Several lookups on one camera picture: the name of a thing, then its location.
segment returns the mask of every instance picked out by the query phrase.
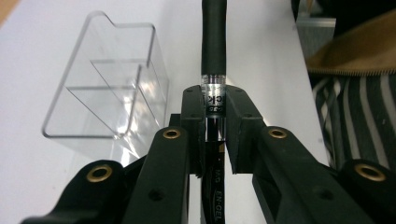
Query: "clear acrylic holder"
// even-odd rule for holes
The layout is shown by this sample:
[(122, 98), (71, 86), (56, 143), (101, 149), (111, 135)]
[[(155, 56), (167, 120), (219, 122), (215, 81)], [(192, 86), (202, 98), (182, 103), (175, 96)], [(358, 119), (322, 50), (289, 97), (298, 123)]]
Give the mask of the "clear acrylic holder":
[(127, 165), (147, 154), (164, 126), (168, 78), (155, 28), (84, 23), (43, 125), (43, 134), (94, 160)]

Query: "pen barrel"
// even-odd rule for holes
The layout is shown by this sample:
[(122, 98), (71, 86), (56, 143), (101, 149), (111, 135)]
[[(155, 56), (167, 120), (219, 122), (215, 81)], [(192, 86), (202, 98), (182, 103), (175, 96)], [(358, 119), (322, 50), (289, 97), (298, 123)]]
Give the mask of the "pen barrel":
[(226, 74), (226, 0), (203, 0), (202, 75)]

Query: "black and white striped cloth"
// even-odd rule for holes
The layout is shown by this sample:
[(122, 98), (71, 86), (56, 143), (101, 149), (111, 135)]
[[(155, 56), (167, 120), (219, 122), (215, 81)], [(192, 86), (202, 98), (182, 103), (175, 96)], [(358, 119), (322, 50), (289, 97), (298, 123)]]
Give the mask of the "black and white striped cloth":
[(333, 168), (365, 159), (396, 173), (396, 74), (325, 77), (313, 94)]

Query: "white background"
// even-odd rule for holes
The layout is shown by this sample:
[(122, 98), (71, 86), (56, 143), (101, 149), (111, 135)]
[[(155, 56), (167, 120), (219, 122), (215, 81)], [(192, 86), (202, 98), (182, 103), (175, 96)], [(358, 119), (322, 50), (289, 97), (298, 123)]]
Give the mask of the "white background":
[[(40, 129), (86, 16), (104, 11), (115, 23), (151, 22), (170, 78), (167, 113), (180, 112), (181, 93), (200, 83), (200, 0), (21, 1), (0, 29), (0, 222), (44, 215), (64, 186), (90, 162), (42, 136)], [(229, 83), (247, 91), (268, 125), (294, 132), (327, 163), (290, 0), (229, 0)], [(251, 175), (227, 165), (228, 223), (262, 223)], [(199, 181), (191, 181), (198, 190)], [(191, 195), (191, 223), (199, 223)]]

